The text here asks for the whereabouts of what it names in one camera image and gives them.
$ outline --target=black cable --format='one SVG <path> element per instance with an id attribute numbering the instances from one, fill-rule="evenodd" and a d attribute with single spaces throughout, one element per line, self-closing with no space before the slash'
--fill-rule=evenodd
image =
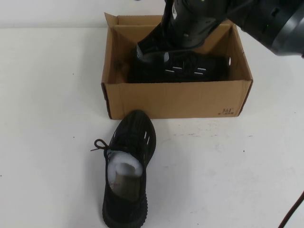
<path id="1" fill-rule="evenodd" d="M 298 207 L 301 205 L 301 203 L 304 201 L 304 192 L 300 196 L 300 198 L 297 200 L 297 202 L 293 205 L 293 207 L 290 209 L 290 211 L 287 213 L 283 221 L 281 222 L 279 228 L 284 228 L 286 223 L 289 221 L 289 219 L 292 217 L 293 213 L 298 209 Z"/>

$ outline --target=box flap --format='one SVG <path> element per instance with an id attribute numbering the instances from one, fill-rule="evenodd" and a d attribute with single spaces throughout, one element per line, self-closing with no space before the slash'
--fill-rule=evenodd
<path id="1" fill-rule="evenodd" d="M 162 16 L 118 16 L 119 25 L 158 25 Z"/>
<path id="2" fill-rule="evenodd" d="M 162 16 L 113 16 L 104 13 L 105 20 L 110 28 L 115 25 L 158 25 Z"/>
<path id="3" fill-rule="evenodd" d="M 108 13 L 104 13 L 105 20 L 108 23 L 108 26 L 112 28 L 114 25 L 118 25 L 118 17 L 113 16 Z"/>

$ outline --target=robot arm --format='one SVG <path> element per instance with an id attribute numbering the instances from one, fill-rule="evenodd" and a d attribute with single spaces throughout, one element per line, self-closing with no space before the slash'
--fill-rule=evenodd
<path id="1" fill-rule="evenodd" d="M 166 0 L 160 25 L 138 57 L 193 49 L 229 19 L 276 55 L 304 57 L 304 0 Z"/>

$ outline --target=shoe insole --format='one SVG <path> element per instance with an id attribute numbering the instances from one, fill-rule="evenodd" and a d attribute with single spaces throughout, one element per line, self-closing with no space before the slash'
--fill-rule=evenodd
<path id="1" fill-rule="evenodd" d="M 140 178 L 123 176 L 116 173 L 116 179 L 112 183 L 111 189 L 119 197 L 134 202 L 139 197 Z"/>
<path id="2" fill-rule="evenodd" d="M 112 191 L 128 201 L 139 198 L 143 167 L 132 155 L 115 151 L 108 164 L 108 180 Z"/>

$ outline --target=shoe box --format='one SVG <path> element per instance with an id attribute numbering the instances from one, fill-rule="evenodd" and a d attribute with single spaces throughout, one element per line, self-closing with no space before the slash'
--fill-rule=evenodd
<path id="1" fill-rule="evenodd" d="M 253 78 L 236 26 L 223 22 L 195 52 L 230 59 L 225 80 L 186 83 L 127 83 L 130 55 L 161 16 L 113 16 L 108 23 L 102 90 L 111 119 L 140 109 L 152 119 L 236 117 L 242 112 Z"/>

